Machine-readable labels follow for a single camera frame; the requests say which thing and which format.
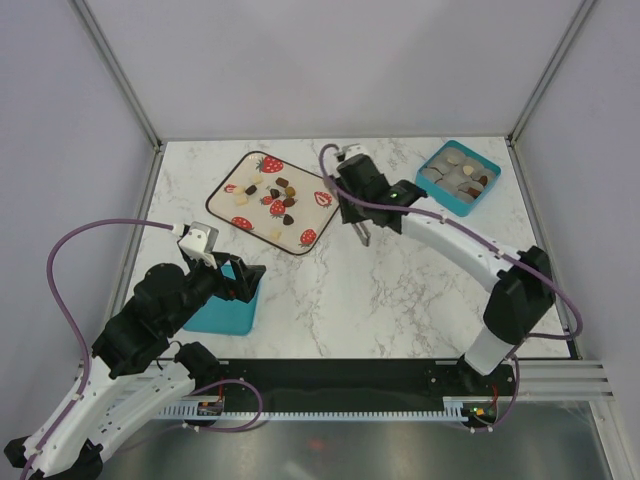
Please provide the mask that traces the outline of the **metal serving tongs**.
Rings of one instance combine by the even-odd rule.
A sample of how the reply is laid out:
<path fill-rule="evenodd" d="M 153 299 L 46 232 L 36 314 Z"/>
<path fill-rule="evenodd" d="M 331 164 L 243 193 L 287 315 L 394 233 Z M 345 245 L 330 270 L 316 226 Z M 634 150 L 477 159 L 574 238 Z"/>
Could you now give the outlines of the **metal serving tongs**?
<path fill-rule="evenodd" d="M 371 245 L 371 233 L 367 228 L 367 225 L 363 222 L 355 222 L 351 224 L 353 230 L 359 238 L 359 241 L 364 247 L 369 247 Z"/>

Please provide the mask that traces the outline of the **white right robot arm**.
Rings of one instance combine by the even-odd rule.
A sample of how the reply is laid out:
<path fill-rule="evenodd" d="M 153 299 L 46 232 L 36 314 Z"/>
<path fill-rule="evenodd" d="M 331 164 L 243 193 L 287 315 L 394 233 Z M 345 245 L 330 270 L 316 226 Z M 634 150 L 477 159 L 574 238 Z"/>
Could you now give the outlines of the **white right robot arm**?
<path fill-rule="evenodd" d="M 493 371 L 554 306 L 550 261 L 536 246 L 519 251 L 428 208 L 428 194 L 400 180 L 390 184 L 365 153 L 336 154 L 323 172 L 334 182 L 345 223 L 371 221 L 411 238 L 466 271 L 489 293 L 484 326 L 462 356 L 457 382 L 469 394 L 491 386 Z"/>

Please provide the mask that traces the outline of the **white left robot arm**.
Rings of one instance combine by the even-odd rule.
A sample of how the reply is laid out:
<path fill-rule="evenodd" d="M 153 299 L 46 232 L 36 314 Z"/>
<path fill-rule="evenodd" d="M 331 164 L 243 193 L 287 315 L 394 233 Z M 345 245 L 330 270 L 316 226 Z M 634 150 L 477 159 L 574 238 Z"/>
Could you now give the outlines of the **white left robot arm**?
<path fill-rule="evenodd" d="M 90 364 L 43 427 L 4 449 L 22 478 L 95 479 L 103 465 L 164 407 L 224 384 L 217 358 L 201 343 L 182 345 L 167 368 L 126 400 L 124 390 L 169 348 L 171 338 L 213 297 L 253 300 L 265 274 L 235 255 L 214 253 L 152 267 L 92 346 Z"/>

